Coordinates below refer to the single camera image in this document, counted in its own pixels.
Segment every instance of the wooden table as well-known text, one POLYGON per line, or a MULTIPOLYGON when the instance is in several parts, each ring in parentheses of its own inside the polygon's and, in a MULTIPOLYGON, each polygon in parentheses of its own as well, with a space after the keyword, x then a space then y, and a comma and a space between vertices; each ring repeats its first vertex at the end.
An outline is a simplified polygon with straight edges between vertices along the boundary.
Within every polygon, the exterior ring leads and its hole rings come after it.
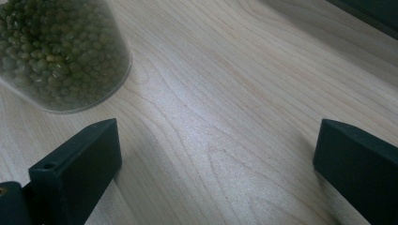
POLYGON ((116 118, 123 167, 87 224, 366 224, 313 169, 322 118, 398 143, 398 42, 325 0, 115 0, 133 55, 109 99, 0 89, 0 179, 116 118))

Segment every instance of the wood grain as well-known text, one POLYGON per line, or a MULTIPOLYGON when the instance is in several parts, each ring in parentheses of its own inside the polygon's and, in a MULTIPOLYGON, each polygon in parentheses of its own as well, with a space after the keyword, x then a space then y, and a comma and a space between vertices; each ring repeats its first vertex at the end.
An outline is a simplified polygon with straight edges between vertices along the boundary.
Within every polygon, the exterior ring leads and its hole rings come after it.
POLYGON ((123 168, 87 224, 366 224, 313 169, 322 118, 398 143, 398 42, 324 0, 115 0, 125 84, 74 114, 0 89, 0 179, 116 118, 123 168))

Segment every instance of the transparent container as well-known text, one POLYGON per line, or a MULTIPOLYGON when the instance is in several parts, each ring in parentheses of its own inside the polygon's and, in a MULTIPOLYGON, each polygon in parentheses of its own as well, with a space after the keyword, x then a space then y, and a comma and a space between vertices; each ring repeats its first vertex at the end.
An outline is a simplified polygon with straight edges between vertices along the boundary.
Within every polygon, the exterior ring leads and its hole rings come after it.
POLYGON ((90 108, 130 72, 104 0, 9 0, 0 5, 0 34, 0 83, 45 111, 90 108))

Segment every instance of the light wood surface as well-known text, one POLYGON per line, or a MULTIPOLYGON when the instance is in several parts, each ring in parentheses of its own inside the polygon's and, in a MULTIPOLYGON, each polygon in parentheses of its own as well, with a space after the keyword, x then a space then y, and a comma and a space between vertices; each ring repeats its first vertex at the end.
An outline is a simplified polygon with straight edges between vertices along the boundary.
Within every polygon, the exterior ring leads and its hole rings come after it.
POLYGON ((398 144, 398 41, 325 0, 114 0, 109 99, 41 112, 0 88, 0 179, 116 118, 123 167, 87 224, 367 224, 312 165, 322 118, 398 144))

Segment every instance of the green bean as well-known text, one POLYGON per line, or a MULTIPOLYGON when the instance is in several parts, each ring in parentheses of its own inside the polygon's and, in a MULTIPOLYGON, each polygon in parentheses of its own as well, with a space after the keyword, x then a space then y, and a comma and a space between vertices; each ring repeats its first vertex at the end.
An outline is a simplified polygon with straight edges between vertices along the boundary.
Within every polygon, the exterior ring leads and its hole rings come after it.
POLYGON ((9 0, 0 5, 0 32, 0 79, 47 109, 104 98, 129 64, 101 0, 9 0))

